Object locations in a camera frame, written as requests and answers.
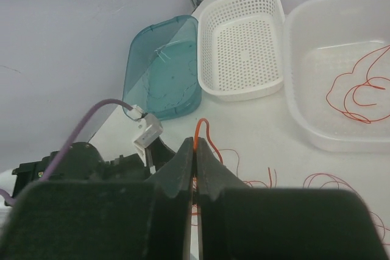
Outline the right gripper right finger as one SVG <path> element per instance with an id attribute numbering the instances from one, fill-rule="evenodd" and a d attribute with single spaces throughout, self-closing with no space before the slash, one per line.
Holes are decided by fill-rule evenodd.
<path id="1" fill-rule="evenodd" d="M 201 259 L 387 259 L 367 206 L 342 189 L 252 188 L 196 147 Z"/>

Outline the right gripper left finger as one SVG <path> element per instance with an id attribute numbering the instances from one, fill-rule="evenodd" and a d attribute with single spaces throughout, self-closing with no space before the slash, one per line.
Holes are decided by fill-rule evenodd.
<path id="1" fill-rule="evenodd" d="M 16 187 L 2 259 L 189 259 L 193 139 L 147 149 L 144 181 L 38 180 Z"/>

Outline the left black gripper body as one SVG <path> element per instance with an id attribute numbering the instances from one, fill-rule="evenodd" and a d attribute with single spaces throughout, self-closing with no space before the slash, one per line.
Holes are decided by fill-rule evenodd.
<path id="1" fill-rule="evenodd" d="M 20 164 L 12 170 L 16 176 L 16 187 L 25 187 L 42 177 L 57 152 L 40 161 Z M 149 166 L 144 165 L 136 153 L 120 155 L 105 161 L 92 144 L 75 142 L 56 167 L 50 180 L 94 180 L 94 181 L 144 181 L 152 175 Z"/>

